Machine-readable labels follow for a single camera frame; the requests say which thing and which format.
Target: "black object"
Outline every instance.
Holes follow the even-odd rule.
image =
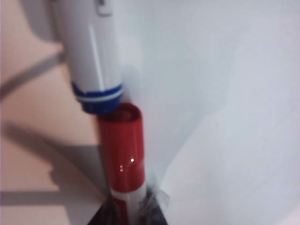
[[[142,217],[143,225],[168,225],[156,198],[147,195],[147,214]],[[111,198],[107,199],[87,225],[118,225]]]

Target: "white marker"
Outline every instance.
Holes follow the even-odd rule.
[[[111,0],[56,0],[72,87],[87,113],[120,104],[122,85]]]

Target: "red marker cap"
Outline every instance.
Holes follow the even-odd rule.
[[[145,181],[141,111],[123,103],[97,119],[111,188],[123,193],[137,190]]]

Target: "red marker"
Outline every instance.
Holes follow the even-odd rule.
[[[111,194],[121,225],[139,224],[146,196],[141,111],[130,103],[98,116]]]

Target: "marker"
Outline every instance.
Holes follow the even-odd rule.
[[[111,0],[56,0],[72,88],[87,113],[120,104],[122,84]]]
[[[112,199],[121,225],[140,224],[146,197],[141,111],[130,103],[97,117]]]

